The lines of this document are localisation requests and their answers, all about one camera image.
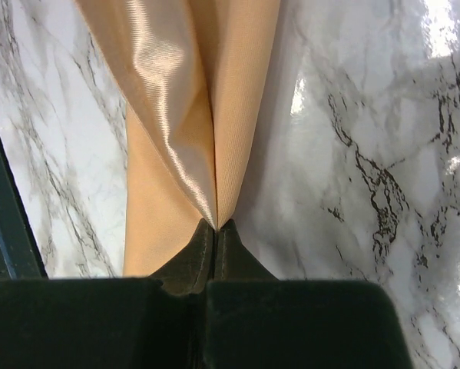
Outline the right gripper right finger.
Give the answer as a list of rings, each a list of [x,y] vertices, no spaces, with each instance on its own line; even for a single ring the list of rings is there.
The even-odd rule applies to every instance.
[[[278,280],[233,221],[205,290],[207,368],[411,368],[395,307],[368,281]]]

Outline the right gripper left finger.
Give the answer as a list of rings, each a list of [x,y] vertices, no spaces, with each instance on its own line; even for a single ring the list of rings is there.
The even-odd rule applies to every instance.
[[[201,221],[148,278],[0,281],[0,368],[200,368],[197,296],[212,257]]]

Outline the orange cloth napkin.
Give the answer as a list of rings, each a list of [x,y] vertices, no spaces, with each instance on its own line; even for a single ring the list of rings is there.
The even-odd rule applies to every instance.
[[[278,1],[79,1],[126,100],[124,274],[153,274],[200,220],[233,216]]]

